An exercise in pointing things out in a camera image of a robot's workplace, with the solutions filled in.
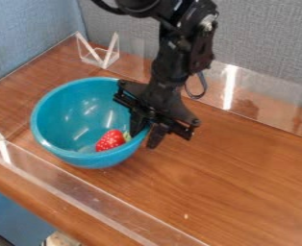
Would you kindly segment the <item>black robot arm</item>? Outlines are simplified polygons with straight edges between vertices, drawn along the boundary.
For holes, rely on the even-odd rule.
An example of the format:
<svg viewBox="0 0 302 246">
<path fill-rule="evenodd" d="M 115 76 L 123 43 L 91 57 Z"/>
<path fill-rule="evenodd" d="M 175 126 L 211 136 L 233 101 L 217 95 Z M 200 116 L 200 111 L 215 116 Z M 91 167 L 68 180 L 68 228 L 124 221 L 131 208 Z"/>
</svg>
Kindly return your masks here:
<svg viewBox="0 0 302 246">
<path fill-rule="evenodd" d="M 151 81 L 117 82 L 115 100 L 129 108 L 129 134 L 151 127 L 148 147 L 168 134 L 189 139 L 200 119 L 185 107 L 181 93 L 191 75 L 200 75 L 215 59 L 213 36 L 217 5 L 212 0 L 116 0 L 111 7 L 91 0 L 107 12 L 159 22 L 159 51 L 151 63 Z"/>
</svg>

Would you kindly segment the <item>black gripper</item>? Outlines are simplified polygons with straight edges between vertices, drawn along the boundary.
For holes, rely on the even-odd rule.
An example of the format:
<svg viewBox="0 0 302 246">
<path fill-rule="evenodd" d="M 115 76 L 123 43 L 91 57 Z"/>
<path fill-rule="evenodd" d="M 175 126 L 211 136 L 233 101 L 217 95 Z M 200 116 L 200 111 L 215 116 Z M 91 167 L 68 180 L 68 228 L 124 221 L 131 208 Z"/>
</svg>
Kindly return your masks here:
<svg viewBox="0 0 302 246">
<path fill-rule="evenodd" d="M 155 149 L 168 134 L 191 140 L 200 119 L 183 102 L 177 85 L 117 81 L 115 100 L 129 110 L 129 134 L 136 136 L 152 126 L 147 147 Z"/>
</svg>

